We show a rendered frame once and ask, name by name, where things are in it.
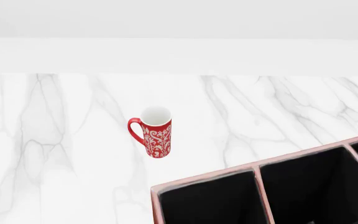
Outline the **pink black compartment caddy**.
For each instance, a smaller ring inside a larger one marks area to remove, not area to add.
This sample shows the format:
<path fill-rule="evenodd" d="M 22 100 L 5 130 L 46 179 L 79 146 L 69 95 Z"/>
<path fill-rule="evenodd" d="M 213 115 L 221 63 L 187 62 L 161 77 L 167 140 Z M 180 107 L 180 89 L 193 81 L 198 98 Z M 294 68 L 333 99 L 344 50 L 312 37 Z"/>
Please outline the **pink black compartment caddy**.
<path fill-rule="evenodd" d="M 358 224 L 358 137 L 153 186 L 154 224 Z"/>

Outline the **red white patterned mug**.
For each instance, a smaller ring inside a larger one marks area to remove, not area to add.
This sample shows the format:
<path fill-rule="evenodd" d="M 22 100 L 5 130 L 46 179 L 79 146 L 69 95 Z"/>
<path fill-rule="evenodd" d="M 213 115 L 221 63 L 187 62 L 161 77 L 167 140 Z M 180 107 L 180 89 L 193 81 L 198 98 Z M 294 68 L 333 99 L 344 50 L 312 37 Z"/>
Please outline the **red white patterned mug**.
<path fill-rule="evenodd" d="M 140 125 L 143 137 L 138 136 L 131 128 L 132 123 Z M 127 123 L 131 136 L 145 147 L 152 158 L 163 158 L 171 151 L 172 114 L 162 106 L 146 108 L 140 118 L 132 118 Z"/>

